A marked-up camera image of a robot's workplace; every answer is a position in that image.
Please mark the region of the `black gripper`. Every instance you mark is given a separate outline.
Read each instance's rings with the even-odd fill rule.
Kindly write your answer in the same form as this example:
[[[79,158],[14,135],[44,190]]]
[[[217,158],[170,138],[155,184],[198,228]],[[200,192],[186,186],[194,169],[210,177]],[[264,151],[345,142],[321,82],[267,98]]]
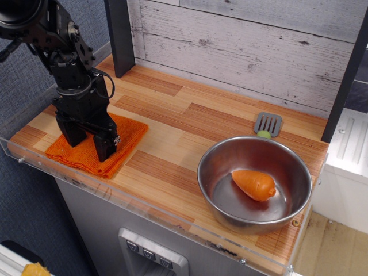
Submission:
[[[57,124],[71,147],[77,146],[86,137],[93,137],[100,162],[106,161],[117,150],[121,141],[117,125],[107,113],[110,96],[102,73],[89,78],[90,83],[84,91],[59,91],[52,100],[56,108]]]

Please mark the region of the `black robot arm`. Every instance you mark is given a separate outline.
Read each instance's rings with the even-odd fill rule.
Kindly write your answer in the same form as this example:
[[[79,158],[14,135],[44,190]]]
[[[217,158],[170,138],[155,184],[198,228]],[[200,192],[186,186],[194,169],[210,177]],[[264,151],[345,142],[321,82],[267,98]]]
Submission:
[[[93,50],[58,1],[1,1],[1,51],[4,62],[22,43],[38,56],[54,77],[58,97],[52,100],[57,124],[72,147],[93,135],[100,162],[117,150],[120,136],[108,115],[106,73],[93,67]]]

